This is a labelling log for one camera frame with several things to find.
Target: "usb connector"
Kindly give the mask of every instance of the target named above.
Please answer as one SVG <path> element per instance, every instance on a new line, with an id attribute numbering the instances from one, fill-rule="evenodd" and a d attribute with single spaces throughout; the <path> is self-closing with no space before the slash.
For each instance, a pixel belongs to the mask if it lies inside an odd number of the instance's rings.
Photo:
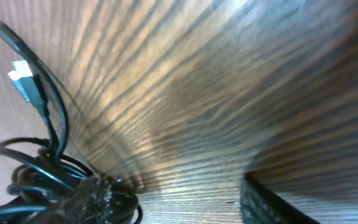
<path id="1" fill-rule="evenodd" d="M 13 62 L 16 70 L 8 73 L 15 87 L 19 90 L 23 99 L 31 103 L 41 117 L 49 116 L 47 103 L 48 98 L 42 86 L 39 75 L 33 75 L 25 60 Z"/>

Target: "wooden surface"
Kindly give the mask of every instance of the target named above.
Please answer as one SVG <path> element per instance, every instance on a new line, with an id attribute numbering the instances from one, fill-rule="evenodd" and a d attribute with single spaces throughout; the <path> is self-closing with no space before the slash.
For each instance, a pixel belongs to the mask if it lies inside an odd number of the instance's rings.
<path id="1" fill-rule="evenodd" d="M 0 19 L 56 74 L 68 152 L 129 180 L 144 223 L 240 223 L 250 170 L 358 223 L 358 0 L 0 0 Z M 0 140 L 45 136 L 14 59 L 0 40 Z"/>

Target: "black object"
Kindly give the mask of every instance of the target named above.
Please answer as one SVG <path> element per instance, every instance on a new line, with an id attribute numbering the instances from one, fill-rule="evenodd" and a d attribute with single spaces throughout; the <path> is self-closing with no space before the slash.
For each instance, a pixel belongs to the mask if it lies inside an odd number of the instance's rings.
<path id="1" fill-rule="evenodd" d="M 247 173 L 241 185 L 241 218 L 246 224 L 318 224 Z"/>
<path id="2" fill-rule="evenodd" d="M 68 115 L 49 69 L 38 56 L 0 21 L 0 38 L 20 54 L 32 71 L 40 74 L 57 102 L 62 123 L 62 135 L 57 138 L 50 121 L 47 96 L 38 75 L 20 74 L 14 82 L 26 101 L 37 108 L 48 127 L 49 139 L 15 138 L 0 143 L 0 154 L 23 165 L 12 174 L 7 192 L 17 197 L 0 206 L 0 223 L 112 223 L 131 222 L 138 210 L 136 224 L 142 221 L 142 209 L 136 195 L 123 191 L 119 182 L 94 175 L 80 161 L 63 155 L 67 144 Z M 27 142 L 40 146 L 37 157 L 7 148 Z"/>

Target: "wooden table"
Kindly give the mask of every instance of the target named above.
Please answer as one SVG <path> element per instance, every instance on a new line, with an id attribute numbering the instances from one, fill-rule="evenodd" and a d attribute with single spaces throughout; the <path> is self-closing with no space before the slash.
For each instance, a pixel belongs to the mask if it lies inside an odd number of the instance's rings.
<path id="1" fill-rule="evenodd" d="M 240 223 L 250 170 L 358 223 L 358 0 L 0 0 L 0 20 L 57 75 L 68 153 L 137 189 L 144 223 Z M 0 40 L 0 140 L 46 136 L 17 59 Z"/>

